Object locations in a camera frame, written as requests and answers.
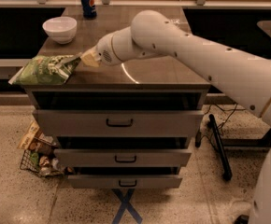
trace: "table top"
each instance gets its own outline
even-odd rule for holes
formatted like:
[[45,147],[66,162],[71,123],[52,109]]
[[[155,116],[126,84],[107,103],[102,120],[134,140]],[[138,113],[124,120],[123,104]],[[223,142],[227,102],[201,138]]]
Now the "table top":
[[[86,20],[81,7],[68,7],[63,16],[78,21],[77,35],[65,45],[59,45],[48,38],[39,51],[41,55],[73,55],[92,48],[98,40],[108,33],[130,25],[132,18],[145,7],[97,7],[97,18]],[[168,19],[190,32],[181,7],[149,7],[164,14]],[[132,60],[116,66],[84,66],[81,62],[75,73],[62,87],[70,86],[107,88],[174,88],[189,86],[208,88],[209,84],[186,65],[171,57],[147,60]]]

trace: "white bowl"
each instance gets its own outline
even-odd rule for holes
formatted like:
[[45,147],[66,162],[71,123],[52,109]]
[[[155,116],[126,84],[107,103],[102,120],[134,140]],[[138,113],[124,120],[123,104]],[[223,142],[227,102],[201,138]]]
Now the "white bowl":
[[42,25],[46,34],[60,44],[72,41],[77,33],[77,21],[70,17],[57,17],[45,21]]

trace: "soda can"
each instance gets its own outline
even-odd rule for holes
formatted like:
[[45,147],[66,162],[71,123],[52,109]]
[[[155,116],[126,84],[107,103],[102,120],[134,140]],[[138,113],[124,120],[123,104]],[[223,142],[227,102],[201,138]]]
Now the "soda can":
[[97,16],[95,0],[81,0],[83,16],[86,19],[94,19]]

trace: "drawer handle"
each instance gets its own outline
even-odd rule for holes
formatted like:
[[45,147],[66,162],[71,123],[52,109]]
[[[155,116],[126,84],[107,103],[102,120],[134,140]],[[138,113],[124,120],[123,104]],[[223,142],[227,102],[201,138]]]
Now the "drawer handle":
[[134,120],[130,119],[126,122],[122,122],[122,121],[111,121],[107,119],[106,124],[108,127],[131,127],[134,124]]
[[133,159],[132,159],[132,160],[129,160],[129,161],[128,161],[128,160],[120,160],[120,159],[118,159],[117,155],[115,155],[115,162],[122,162],[122,163],[136,162],[136,155],[134,155],[134,157],[131,157],[131,158],[133,158]]
[[136,186],[136,180],[135,180],[135,183],[132,183],[132,184],[122,184],[122,182],[119,180],[119,186],[122,188],[133,188]]

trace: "chip bag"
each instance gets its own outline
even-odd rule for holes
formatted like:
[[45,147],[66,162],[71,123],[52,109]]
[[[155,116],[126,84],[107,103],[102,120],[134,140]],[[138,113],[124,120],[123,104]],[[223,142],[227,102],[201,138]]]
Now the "chip bag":
[[78,66],[80,55],[37,55],[8,83],[11,85],[62,85]]

